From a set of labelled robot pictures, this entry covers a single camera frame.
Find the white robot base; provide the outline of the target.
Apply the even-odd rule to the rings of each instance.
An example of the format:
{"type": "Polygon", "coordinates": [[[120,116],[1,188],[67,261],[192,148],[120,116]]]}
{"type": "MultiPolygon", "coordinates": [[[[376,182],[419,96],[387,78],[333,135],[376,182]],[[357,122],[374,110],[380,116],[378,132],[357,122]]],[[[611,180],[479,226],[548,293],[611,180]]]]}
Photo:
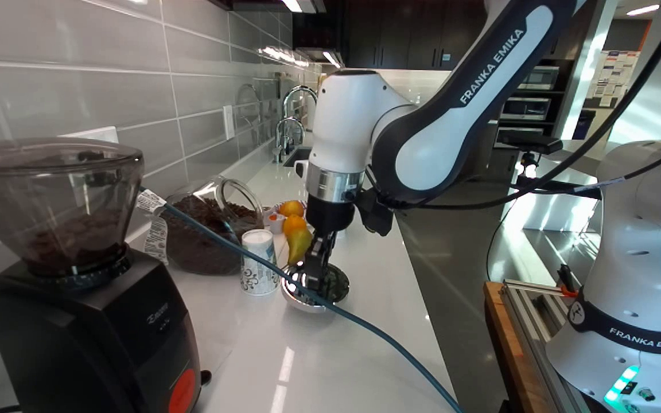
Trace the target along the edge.
{"type": "Polygon", "coordinates": [[[613,148],[602,166],[602,244],[551,367],[614,413],[661,413],[661,141],[613,148]]]}

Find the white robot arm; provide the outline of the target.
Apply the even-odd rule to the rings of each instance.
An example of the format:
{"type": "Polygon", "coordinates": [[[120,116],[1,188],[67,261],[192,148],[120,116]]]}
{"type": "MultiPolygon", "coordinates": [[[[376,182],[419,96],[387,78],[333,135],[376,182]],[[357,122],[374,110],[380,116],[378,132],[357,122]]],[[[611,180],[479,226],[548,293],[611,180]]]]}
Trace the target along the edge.
{"type": "Polygon", "coordinates": [[[489,0],[483,29],[421,104],[378,70],[337,70],[320,83],[306,166],[314,242],[303,272],[331,272],[334,234],[363,200],[418,205],[459,174],[478,129],[558,43],[587,0],[489,0]]]}

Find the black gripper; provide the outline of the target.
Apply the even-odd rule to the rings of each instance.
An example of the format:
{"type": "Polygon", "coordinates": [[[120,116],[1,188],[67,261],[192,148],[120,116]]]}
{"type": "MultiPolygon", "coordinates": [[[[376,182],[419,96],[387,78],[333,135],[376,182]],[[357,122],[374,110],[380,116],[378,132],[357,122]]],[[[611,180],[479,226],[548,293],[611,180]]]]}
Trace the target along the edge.
{"type": "Polygon", "coordinates": [[[360,212],[366,232],[386,236],[393,230],[393,211],[374,192],[354,192],[341,204],[307,197],[306,218],[316,234],[303,261],[307,282],[320,282],[333,274],[331,252],[334,248],[334,232],[347,230],[354,212],[360,212]]]}

